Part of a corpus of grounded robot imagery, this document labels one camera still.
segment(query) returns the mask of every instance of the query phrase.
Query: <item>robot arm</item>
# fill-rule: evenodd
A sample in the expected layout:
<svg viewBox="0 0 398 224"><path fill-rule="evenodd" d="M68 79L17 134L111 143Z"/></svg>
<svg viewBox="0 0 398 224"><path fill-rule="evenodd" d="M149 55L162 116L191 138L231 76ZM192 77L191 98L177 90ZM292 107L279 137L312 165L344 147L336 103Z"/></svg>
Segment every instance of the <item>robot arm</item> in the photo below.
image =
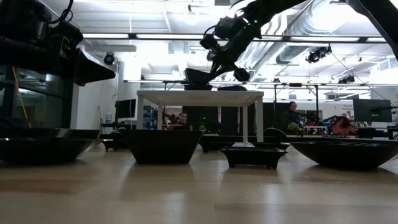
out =
<svg viewBox="0 0 398 224"><path fill-rule="evenodd" d="M205 34L201 45L212 51L213 65L210 70L211 80L224 72L234 72L241 82L248 81L250 75L234 63L246 50L254 38L261 38L261 27L268 23L275 14L296 6L304 0L255 0L240 9L234 18L221 18L212 34ZM398 18L397 8L390 0L337 0L341 4L349 4L355 11L368 17L378 31L391 46L398 58L398 22L390 18ZM224 46L218 44L214 35L221 40L228 40Z"/></svg>

